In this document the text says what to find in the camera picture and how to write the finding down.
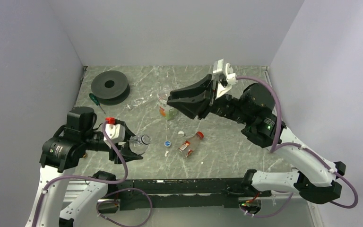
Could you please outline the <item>clear bottle black label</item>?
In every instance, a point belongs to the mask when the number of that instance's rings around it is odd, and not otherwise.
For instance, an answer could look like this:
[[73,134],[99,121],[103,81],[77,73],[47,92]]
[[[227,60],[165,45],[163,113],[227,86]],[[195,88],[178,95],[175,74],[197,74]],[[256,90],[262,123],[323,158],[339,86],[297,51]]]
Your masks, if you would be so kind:
[[136,135],[131,137],[129,140],[130,150],[133,153],[141,156],[145,154],[150,143],[151,143],[151,137],[148,136],[147,134]]

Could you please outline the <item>green fruit tea bottle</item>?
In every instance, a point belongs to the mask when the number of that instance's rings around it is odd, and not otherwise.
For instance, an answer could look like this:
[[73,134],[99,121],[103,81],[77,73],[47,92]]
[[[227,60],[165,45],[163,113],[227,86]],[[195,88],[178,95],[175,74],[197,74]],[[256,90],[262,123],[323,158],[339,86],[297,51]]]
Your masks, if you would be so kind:
[[159,113],[166,120],[174,119],[178,113],[178,110],[167,104],[171,90],[172,87],[170,85],[165,84],[161,86],[159,93],[157,94]]

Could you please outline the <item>blue Pocari Sweat cap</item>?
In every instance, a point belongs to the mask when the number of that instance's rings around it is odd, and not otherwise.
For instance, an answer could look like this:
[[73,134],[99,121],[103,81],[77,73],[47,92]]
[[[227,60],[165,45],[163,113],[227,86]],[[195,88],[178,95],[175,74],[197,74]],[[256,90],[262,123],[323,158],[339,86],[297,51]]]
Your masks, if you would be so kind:
[[170,141],[166,140],[166,141],[164,142],[164,145],[165,145],[166,147],[170,147],[172,144],[171,144],[171,142],[170,142]]

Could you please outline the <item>clear Pocari Sweat bottle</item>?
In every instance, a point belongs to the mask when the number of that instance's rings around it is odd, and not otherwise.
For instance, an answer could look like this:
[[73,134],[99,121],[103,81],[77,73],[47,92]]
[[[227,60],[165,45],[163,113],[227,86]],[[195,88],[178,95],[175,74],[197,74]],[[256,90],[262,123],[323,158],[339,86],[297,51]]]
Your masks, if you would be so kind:
[[127,107],[128,110],[134,110],[134,109],[138,108],[139,106],[144,105],[146,102],[148,102],[152,98],[153,98],[153,96],[149,95],[147,97],[140,97],[140,98],[131,99],[126,104],[126,107]]

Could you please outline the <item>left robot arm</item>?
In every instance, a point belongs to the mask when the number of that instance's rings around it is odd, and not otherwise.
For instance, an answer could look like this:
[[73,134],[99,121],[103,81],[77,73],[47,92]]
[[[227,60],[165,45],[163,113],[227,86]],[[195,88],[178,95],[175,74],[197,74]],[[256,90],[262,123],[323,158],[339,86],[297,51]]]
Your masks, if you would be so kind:
[[74,107],[67,114],[66,124],[43,144],[39,185],[26,222],[28,227],[78,227],[101,197],[109,199],[116,194],[117,185],[123,180],[99,171],[86,178],[88,185],[76,199],[63,205],[68,184],[76,179],[75,169],[86,151],[108,152],[111,161],[122,165],[142,159],[130,148],[134,134],[125,122],[107,118],[99,131],[95,128],[96,121],[92,108]]

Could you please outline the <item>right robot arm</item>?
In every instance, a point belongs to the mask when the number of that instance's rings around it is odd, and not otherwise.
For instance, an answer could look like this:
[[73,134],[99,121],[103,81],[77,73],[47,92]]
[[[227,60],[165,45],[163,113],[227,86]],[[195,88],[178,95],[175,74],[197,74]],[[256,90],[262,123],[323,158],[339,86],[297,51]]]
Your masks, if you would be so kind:
[[170,92],[166,103],[190,119],[215,114],[244,125],[241,133],[252,144],[278,154],[295,167],[284,173],[248,170],[242,181],[247,196],[266,191],[290,192],[315,203],[335,204],[341,196],[346,166],[329,161],[306,146],[281,118],[281,104],[273,88],[252,79],[239,98],[228,90],[240,76],[216,78],[209,74],[199,82]]

